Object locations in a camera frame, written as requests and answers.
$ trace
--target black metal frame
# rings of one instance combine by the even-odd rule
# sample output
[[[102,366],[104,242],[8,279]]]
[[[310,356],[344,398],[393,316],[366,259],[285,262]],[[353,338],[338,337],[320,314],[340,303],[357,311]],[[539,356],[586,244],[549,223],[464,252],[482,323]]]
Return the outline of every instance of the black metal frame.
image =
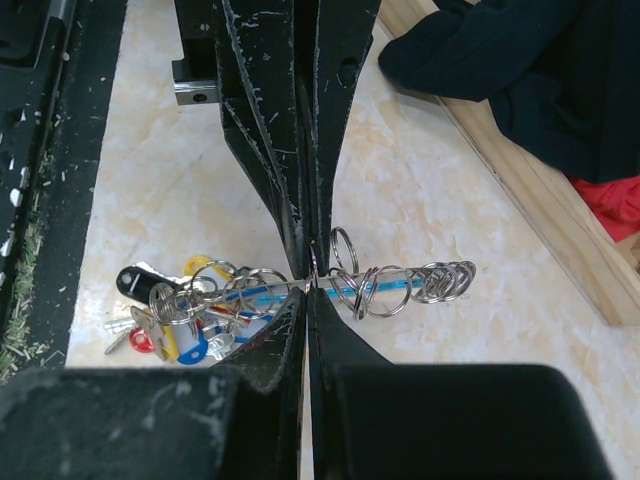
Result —
[[[207,22],[208,5],[178,0],[181,31],[192,14]],[[555,370],[392,365],[314,285],[329,267],[333,179],[378,5],[213,0],[216,58],[183,38],[185,61],[209,62],[192,73],[217,61],[225,137],[306,291],[208,372],[17,378],[0,391],[6,476],[297,478],[306,334],[316,478],[611,478]],[[144,301],[165,280],[133,268],[137,290],[118,288]],[[41,425],[49,435],[34,433]]]
[[[175,0],[184,58],[172,63],[180,104],[214,103],[217,88],[216,46],[211,2]]]
[[[34,172],[50,132],[74,7],[74,0],[0,2],[0,337],[11,310]],[[9,201],[14,190],[20,192],[16,204]]]

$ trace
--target key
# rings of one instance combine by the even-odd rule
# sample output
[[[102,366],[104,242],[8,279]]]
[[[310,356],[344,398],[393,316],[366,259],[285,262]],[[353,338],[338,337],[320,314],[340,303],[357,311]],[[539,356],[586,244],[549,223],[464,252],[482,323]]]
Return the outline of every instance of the key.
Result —
[[[209,339],[207,356],[216,360],[223,360],[231,353],[235,336],[231,333],[219,333]]]
[[[198,324],[196,322],[189,322],[189,329],[191,330],[191,336],[194,340],[198,340],[200,336],[200,330],[198,330]]]
[[[152,314],[139,309],[138,307],[131,307],[131,316],[135,319],[138,326],[147,332],[148,337],[151,339],[151,343],[155,345],[154,353],[162,361],[167,361],[167,355],[165,354],[164,347],[164,331],[160,323],[156,321]]]
[[[105,355],[110,355],[111,353],[115,352],[118,347],[120,345],[122,345],[124,343],[124,341],[129,338],[129,334],[133,331],[133,329],[135,328],[135,322],[133,322],[133,327],[129,327],[124,329],[124,331],[122,331],[122,333],[120,335],[118,335],[118,338],[116,338],[113,343],[111,345],[109,345],[107,347],[107,349],[104,351]]]
[[[112,320],[104,324],[104,329],[109,333],[120,333],[125,330],[130,329],[131,327],[136,326],[136,321],[133,317],[122,318],[120,320]]]

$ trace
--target hole in bracket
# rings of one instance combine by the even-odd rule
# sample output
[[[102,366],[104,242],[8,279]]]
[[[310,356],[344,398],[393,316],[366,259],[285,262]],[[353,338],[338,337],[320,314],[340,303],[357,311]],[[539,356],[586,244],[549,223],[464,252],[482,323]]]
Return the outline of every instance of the hole in bracket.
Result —
[[[358,80],[360,63],[355,57],[345,58],[338,67],[338,80],[344,88],[353,88]]]

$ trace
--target red cloth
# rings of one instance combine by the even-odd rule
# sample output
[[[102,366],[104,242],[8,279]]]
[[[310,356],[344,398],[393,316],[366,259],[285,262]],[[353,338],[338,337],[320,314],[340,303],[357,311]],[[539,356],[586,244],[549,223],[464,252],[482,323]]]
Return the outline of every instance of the red cloth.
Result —
[[[640,232],[640,176],[602,185],[571,177],[569,181],[614,242]]]

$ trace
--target dark blue fabric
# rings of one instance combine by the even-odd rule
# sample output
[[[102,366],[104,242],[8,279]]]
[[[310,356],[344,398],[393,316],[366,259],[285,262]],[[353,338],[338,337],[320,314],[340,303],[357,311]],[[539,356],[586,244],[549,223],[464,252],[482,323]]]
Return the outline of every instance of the dark blue fabric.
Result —
[[[640,2],[436,1],[383,50],[403,88],[489,99],[500,131],[592,183],[640,175]]]

